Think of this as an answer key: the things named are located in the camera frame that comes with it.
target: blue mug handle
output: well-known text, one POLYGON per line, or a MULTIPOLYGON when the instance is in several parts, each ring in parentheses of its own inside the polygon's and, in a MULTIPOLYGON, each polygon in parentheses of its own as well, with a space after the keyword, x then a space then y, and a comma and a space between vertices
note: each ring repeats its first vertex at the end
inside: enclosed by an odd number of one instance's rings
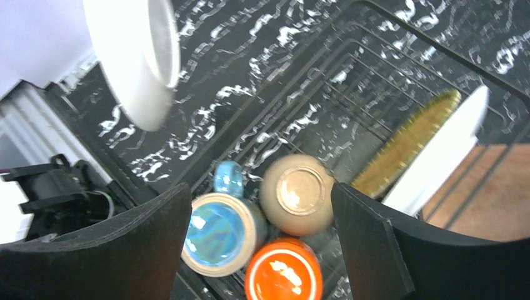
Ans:
POLYGON ((214 173, 214 191, 243 197, 243 169, 235 161, 222 161, 214 173))

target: wire rack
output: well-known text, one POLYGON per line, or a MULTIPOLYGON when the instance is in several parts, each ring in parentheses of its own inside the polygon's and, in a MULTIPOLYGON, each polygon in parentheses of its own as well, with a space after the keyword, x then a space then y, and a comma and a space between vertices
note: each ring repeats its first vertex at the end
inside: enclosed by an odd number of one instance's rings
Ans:
MULTIPOLYGON (((520 90, 437 44, 390 12, 369 1, 351 1, 344 4, 330 18, 329 25, 297 53, 286 71, 272 78, 256 96, 252 106, 254 111, 260 112, 256 114, 257 118, 252 116, 243 130, 240 126, 230 128, 230 124, 227 125, 226 130, 237 131, 239 137, 223 149, 224 152, 208 171, 194 183, 193 193, 211 192, 211 177, 216 162, 232 159, 244 168, 245 196, 258 203, 259 182, 265 170, 276 159, 292 153, 317 157, 337 181, 349 183, 401 123, 433 95, 454 88, 465 99, 473 91, 473 87, 462 87, 451 80, 433 63, 424 64, 421 57, 390 42, 395 37, 406 35, 418 38, 420 48, 436 48, 435 62, 447 64, 451 61, 452 73, 471 72, 478 76, 480 82, 490 87, 492 98, 504 97, 508 93, 510 101, 523 106, 530 103, 520 90), (353 9, 354 6, 359 6, 359 9, 353 9), (352 21, 360 19, 365 23, 352 21), (401 28, 389 33, 393 36, 376 33, 373 24, 384 21, 391 21, 401 28)), ((486 147, 444 193, 434 209, 424 216, 426 221, 432 218, 459 182, 473 172, 488 145, 509 140, 505 150, 444 227, 448 229, 458 220, 513 145, 530 131, 528 122, 516 126, 507 136, 498 130, 507 125, 505 115, 494 107, 488 108, 484 126, 477 135, 479 142, 486 147)), ((271 226, 269 239, 280 235, 282 233, 271 226)), ((314 249, 321 263, 323 299, 351 299, 335 228, 303 237, 303 240, 314 249)), ((245 299, 244 270, 221 279, 204 278, 204 281, 220 299, 245 299)))

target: dish rack frame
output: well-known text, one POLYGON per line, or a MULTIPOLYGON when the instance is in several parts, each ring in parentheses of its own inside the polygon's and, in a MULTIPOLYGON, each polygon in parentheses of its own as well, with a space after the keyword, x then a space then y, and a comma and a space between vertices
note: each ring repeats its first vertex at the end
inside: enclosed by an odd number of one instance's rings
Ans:
MULTIPOLYGON (((324 101, 321 103, 322 106, 319 107, 322 108, 320 111, 318 111, 318 109, 313 109, 315 113, 312 115, 313 120, 321 120, 322 118, 326 118, 326 116, 330 116, 329 110, 326 110, 325 106, 328 106, 328 109, 335 109, 335 111, 338 109, 345 112, 349 120, 354 120, 360 128, 364 128, 365 134, 371 135, 374 140, 378 140, 373 147, 374 149, 369 153, 367 152, 364 157, 368 158, 375 154, 378 147, 382 146, 390 135, 398 128, 399 123, 404 121, 405 116, 397 117, 397 120, 394 120, 393 122, 387 122, 384 120, 386 116, 397 111, 396 108, 398 104, 403 105, 403 100, 405 100, 409 103, 413 103, 416 108, 425 105, 424 101, 422 102, 418 100, 419 96, 416 95, 416 92, 404 91, 403 87, 400 86, 402 84, 393 80, 390 74, 395 74, 397 72, 401 75, 403 80, 412 82, 413 85, 423 90, 425 95, 433 96, 438 94, 440 90, 435 91, 433 87, 422 82, 413 75, 403 73, 403 68, 398 66, 395 62, 392 62, 391 59, 382 57, 382 52, 377 52, 366 46, 366 43, 363 42, 365 39, 377 41, 377 43, 386 47, 386 49, 390 50, 393 54, 399 56, 400 59, 404 59, 415 67, 420 68, 423 72, 428 74, 429 78, 441 83, 441 85, 437 85, 437 89, 458 89, 461 92, 463 99, 470 94, 470 91, 460 88, 455 82, 446 79, 431 66, 424 64, 403 49, 399 49, 387 39, 374 33, 373 30, 370 30, 365 24, 361 24, 360 22, 350 23, 351 26, 356 28, 355 34, 357 34, 357 38, 342 40, 338 34, 335 40, 322 40, 320 38, 321 34, 330 31, 334 26, 334 22, 353 6, 367 8, 379 17, 382 17, 393 24, 397 24, 404 30, 404 32, 416 36, 418 40, 425 43, 425 45, 433 47, 445 58, 456 62, 464 69, 480 76, 483 81, 487 82, 488 86, 497 86, 505 93, 509 93, 511 96, 520 99, 526 107, 530 106, 530 97, 523 91, 509 84, 497 75, 488 72, 481 66, 475 65, 473 62, 462 57, 448 47, 439 44, 433 38, 425 35, 414 26, 402 21, 393 13, 378 4, 368 0, 351 0, 341 5, 337 13, 329 18, 329 21, 324 25, 322 30, 314 33, 305 45, 300 46, 292 61, 287 62, 281 68, 280 73, 277 72, 266 79, 267 83, 261 88, 256 96, 241 107, 241 109, 213 137, 210 143, 206 145, 202 150, 202 153, 197 155, 185 170, 182 170, 182 173, 176 178, 175 182, 187 181, 192 183, 192 193, 194 196, 209 193, 213 188, 211 186, 211 177, 216 163, 225 159, 232 159, 244 167, 247 181, 245 196, 252 201, 257 201, 259 181, 255 181, 255 179, 259 179, 259 175, 256 174, 263 174, 266 166, 274 160, 273 158, 292 153, 306 153, 316 156, 316 151, 318 149, 326 148, 324 145, 325 141, 322 139, 320 143, 318 143, 318 141, 315 142, 315 140, 317 140, 315 137, 318 136, 318 133, 311 131, 310 126, 304 127, 303 129, 306 129, 304 131, 294 130, 294 134, 286 130, 290 124, 293 124, 293 120, 296 120, 296 118, 303 113, 303 108, 308 108, 309 106, 311 109, 313 104, 310 103, 310 100, 318 96, 320 96, 321 99, 324 99, 324 101), (339 46, 334 48, 334 50, 330 50, 330 45, 336 45, 335 43, 339 43, 339 46), (309 51, 312 49, 312 46, 319 44, 323 45, 319 51, 309 51), (363 58, 358 52, 348 52, 352 49, 352 45, 355 45, 355 47, 358 47, 359 49, 362 48, 363 53, 369 53, 370 56, 376 59, 376 63, 369 64, 363 61, 363 58), (325 54, 329 54, 329 52, 332 52, 332 54, 326 57, 325 54), (361 68, 363 70, 362 73, 357 76, 358 80, 351 82, 347 87, 334 84, 332 81, 336 78, 340 68, 350 63, 355 64, 356 67, 354 68, 361 68), (377 78, 377 80, 381 81, 383 85, 390 87, 397 91, 397 93, 401 94, 402 98, 396 97, 393 102, 386 103, 377 113, 373 113, 366 109, 367 104, 373 99, 368 98, 359 100, 359 97, 353 95, 354 90, 359 87, 359 84, 366 76, 377 78), (306 85, 307 90, 303 90, 299 95, 287 99, 289 95, 292 95, 288 94, 288 92, 292 91, 293 88, 302 81, 303 84, 306 85), (252 116, 253 121, 244 117, 244 115, 252 116), (263 157, 265 158, 257 165, 255 160, 262 159, 263 157)), ((407 116, 413 111, 413 109, 408 111, 407 116)), ((506 123, 506 118, 492 107, 488 108, 487 115, 492 116, 492 118, 501 118, 501 121, 504 124, 506 123)), ((505 150, 496 159, 491 168, 482 176, 480 182, 472 189, 467 199, 462 202, 457 211, 445 224, 445 229, 450 229, 459 219, 487 181, 490 180, 495 170, 511 152, 514 145, 519 143, 529 134, 529 132, 530 121, 523 124, 523 126, 518 129, 518 132, 511 138, 510 142, 507 143, 505 150)), ((488 130, 482 128, 479 135, 482 137, 482 140, 485 140, 488 138, 495 138, 496 134, 498 134, 498 132, 488 132, 488 130)), ((458 186, 469 172, 471 172, 473 167, 488 150, 488 144, 489 142, 486 142, 486 147, 478 153, 470 166, 444 193, 441 201, 437 203, 434 209, 428 215, 423 216, 425 221, 429 221, 432 218, 451 193, 454 192, 456 186, 458 186)), ((355 174, 352 173, 350 174, 352 176, 351 178, 346 178, 344 172, 337 172, 338 168, 346 164, 346 157, 348 157, 348 153, 342 152, 337 155, 333 163, 323 160, 321 160, 321 162, 326 166, 330 174, 338 181, 350 182, 347 180, 351 180, 355 174)), ((359 172, 360 168, 366 165, 366 163, 367 161, 364 160, 362 164, 357 167, 356 172, 359 172)), ((324 273, 323 299, 351 299, 346 267, 344 265, 340 244, 335 231, 335 228, 332 227, 322 234, 304 237, 303 240, 315 250, 315 253, 321 260, 322 271, 324 273)), ((281 232, 271 226, 269 240, 281 235, 281 232)), ((198 286, 201 285, 201 282, 204 283, 206 289, 208 289, 215 298, 245 299, 244 271, 238 271, 236 274, 223 278, 207 278, 202 276, 198 276, 198 278, 199 281, 196 282, 198 283, 198 286)))

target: dish rack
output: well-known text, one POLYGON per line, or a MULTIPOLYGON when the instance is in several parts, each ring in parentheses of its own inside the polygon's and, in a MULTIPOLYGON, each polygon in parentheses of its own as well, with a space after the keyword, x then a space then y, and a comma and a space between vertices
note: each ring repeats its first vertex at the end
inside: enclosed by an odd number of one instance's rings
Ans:
MULTIPOLYGON (((216 163, 231 159, 243 166, 245 197, 259 203, 261 176, 277 158, 292 153, 317 157, 337 181, 350 183, 399 125, 433 95, 455 88, 465 99, 475 87, 486 84, 491 89, 491 106, 477 134, 479 144, 505 143, 507 148, 446 223, 448 229, 513 145, 530 131, 527 122, 511 128, 511 134, 505 134, 501 129, 509 126, 509 118, 495 109, 495 99, 503 98, 526 108, 530 99, 524 92, 371 1, 342 4, 319 32, 300 46, 294 59, 286 62, 279 72, 272 73, 266 82, 176 179, 191 183, 194 197, 212 191, 216 163), (385 31, 381 26, 392 26, 395 30, 385 31), (414 49, 410 45, 401 47, 399 41, 403 37, 415 40, 414 49), (431 56, 430 65, 425 63, 427 55, 431 56), (455 74, 468 74, 476 79, 476 85, 459 83, 455 74)), ((437 206, 423 216, 426 221, 486 149, 476 156, 437 206)), ((269 240, 281 235, 270 227, 269 240)), ((335 228, 302 240, 313 248, 321 263, 323 299, 352 299, 335 228)), ((222 278, 198 277, 215 298, 245 299, 244 270, 222 278)))

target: white wall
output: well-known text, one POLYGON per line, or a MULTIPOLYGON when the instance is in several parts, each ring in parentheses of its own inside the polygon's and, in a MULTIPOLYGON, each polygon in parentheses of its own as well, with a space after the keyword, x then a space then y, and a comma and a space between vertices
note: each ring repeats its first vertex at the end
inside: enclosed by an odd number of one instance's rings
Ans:
POLYGON ((91 51, 83 0, 0 1, 0 98, 20 79, 58 81, 91 51))

